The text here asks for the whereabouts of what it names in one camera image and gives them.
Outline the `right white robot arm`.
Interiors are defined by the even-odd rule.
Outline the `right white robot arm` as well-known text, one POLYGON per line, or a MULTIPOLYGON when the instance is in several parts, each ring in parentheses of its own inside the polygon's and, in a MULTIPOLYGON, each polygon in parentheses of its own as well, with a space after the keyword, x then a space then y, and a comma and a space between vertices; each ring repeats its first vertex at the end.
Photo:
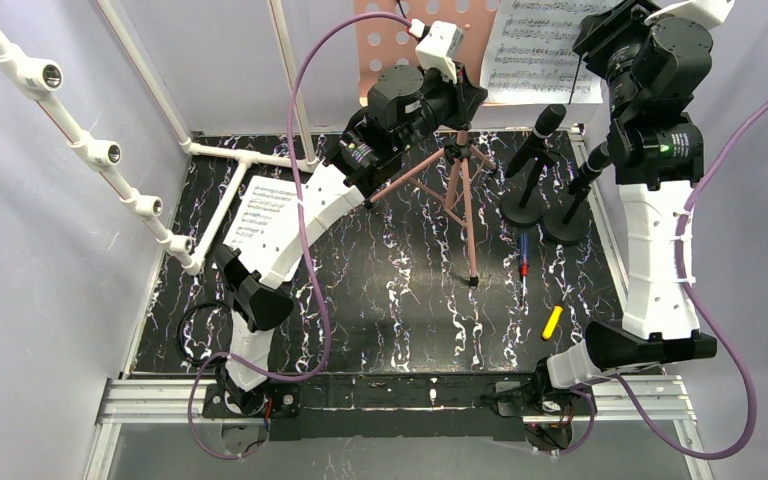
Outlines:
POLYGON ((569 191, 582 200, 601 172, 614 168, 629 285, 619 324, 592 322, 580 342, 538 363, 538 396, 717 353, 717 340, 701 331, 687 294, 692 270, 677 260, 690 256, 686 200, 704 174, 704 140, 687 106, 712 67, 711 32, 732 7, 729 1, 666 7, 624 1, 581 21, 573 51, 606 83, 610 125, 569 191))

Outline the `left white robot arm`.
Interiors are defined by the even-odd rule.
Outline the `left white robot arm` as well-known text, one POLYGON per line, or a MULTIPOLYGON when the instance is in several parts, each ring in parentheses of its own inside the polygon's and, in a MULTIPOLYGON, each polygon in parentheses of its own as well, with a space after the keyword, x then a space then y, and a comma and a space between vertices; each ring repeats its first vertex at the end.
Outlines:
POLYGON ((272 406, 266 384, 300 382, 305 375, 268 371, 274 331, 293 313, 287 284, 304 262, 315 273, 311 246, 343 216, 370 204, 384 185, 399 182, 403 157, 446 127, 465 134, 485 88, 474 84, 461 63, 452 68, 397 65, 381 73, 366 106, 349 117, 335 145, 307 181, 295 171, 294 197, 240 248, 214 252, 231 295, 233 325, 227 356, 217 369, 225 399, 245 416, 272 406))

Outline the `sheet music page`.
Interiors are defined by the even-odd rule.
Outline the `sheet music page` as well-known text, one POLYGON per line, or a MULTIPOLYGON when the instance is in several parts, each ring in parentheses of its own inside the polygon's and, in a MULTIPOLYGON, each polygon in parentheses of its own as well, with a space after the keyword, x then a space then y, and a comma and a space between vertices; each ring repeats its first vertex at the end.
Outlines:
POLYGON ((501 1, 481 64, 491 104, 600 104, 602 80, 572 51, 580 22, 615 1, 501 1))
POLYGON ((267 253, 275 251, 274 247, 264 247, 260 236, 280 210, 295 197, 292 181, 253 176, 246 185, 241 204, 222 244, 231 250, 238 250, 239 260, 248 268, 258 267, 267 253))

